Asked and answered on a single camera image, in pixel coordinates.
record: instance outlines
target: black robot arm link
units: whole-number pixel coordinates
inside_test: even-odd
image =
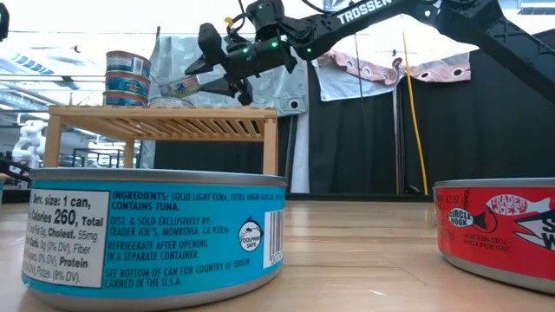
[[[0,3],[0,42],[8,37],[10,30],[10,13],[3,3]]]
[[[250,43],[232,32],[226,38],[226,54],[221,48],[221,38],[214,35],[217,35],[216,29],[211,24],[203,24],[199,46],[204,54],[198,62],[205,64],[204,71],[197,70],[203,68],[197,64],[188,68],[186,74],[199,74],[221,64],[226,74],[219,80],[219,88],[226,85],[231,90],[229,95],[236,90],[244,95],[248,91],[241,91],[237,86],[248,84],[250,76],[259,77],[260,73],[282,65],[291,73],[297,64],[291,49],[305,61],[314,60],[344,37],[399,14],[412,16],[457,42],[478,46],[555,103],[555,51],[508,21],[497,0],[362,0],[337,12],[301,19],[285,16],[281,0],[257,0],[243,14],[255,27],[255,42]],[[206,42],[212,42],[210,48]],[[214,88],[201,90],[218,93]],[[246,98],[252,101],[253,96],[248,94]]]
[[[31,168],[28,166],[11,161],[8,159],[0,159],[0,173],[12,177],[13,179],[19,179],[21,181],[30,182],[29,177]]]

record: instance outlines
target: gray fabric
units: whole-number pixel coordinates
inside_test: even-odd
[[[160,96],[159,83],[181,78],[185,69],[201,54],[196,36],[160,36],[150,58],[152,62],[150,98]],[[199,81],[206,83],[223,76],[224,73],[222,67],[218,65],[211,73],[199,75]],[[260,78],[250,78],[254,93],[252,106],[274,107],[279,116],[306,112],[304,77],[304,67],[302,64],[298,64],[292,74],[289,74],[282,66],[262,73]],[[240,106],[237,98],[205,92],[190,95],[187,100],[199,107]],[[298,103],[297,108],[291,107],[292,101]]]
[[[366,81],[357,76],[346,73],[344,69],[335,66],[320,66],[318,68],[320,81],[320,98],[322,101],[336,101],[357,99],[362,96],[374,96],[391,92],[396,84],[386,86],[379,82]]]

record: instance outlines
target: dolphin safe logo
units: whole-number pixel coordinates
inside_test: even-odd
[[[239,230],[239,243],[245,251],[254,251],[262,242],[264,231],[260,228],[260,224],[249,217]]]
[[[491,233],[497,229],[497,219],[487,206],[484,212],[474,215],[462,208],[453,208],[448,217],[452,225],[460,228],[471,226],[482,233]]]

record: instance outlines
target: tuna can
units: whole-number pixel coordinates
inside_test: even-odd
[[[150,99],[151,106],[171,106],[171,107],[192,107],[190,101],[172,98],[172,97],[157,97]]]
[[[106,91],[125,91],[148,97],[150,81],[141,75],[121,71],[107,72]]]
[[[438,246],[454,266],[555,294],[555,179],[469,179],[434,186]]]
[[[164,97],[184,98],[200,91],[199,78],[196,75],[188,75],[178,80],[162,83],[159,85],[160,94]]]
[[[2,174],[0,174],[0,207],[2,206],[2,195],[3,195],[3,184],[5,183],[5,180],[2,177]]]
[[[151,62],[133,53],[110,51],[106,53],[106,71],[122,71],[129,74],[150,78]]]
[[[146,106],[146,97],[125,91],[106,91],[104,95],[104,105],[106,106]]]
[[[31,172],[22,279],[67,311],[179,309],[239,296],[283,265],[285,178]]]

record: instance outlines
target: barcode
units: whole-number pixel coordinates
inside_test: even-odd
[[[264,269],[284,258],[284,211],[264,215]]]
[[[142,60],[136,57],[133,61],[133,72],[142,75]]]

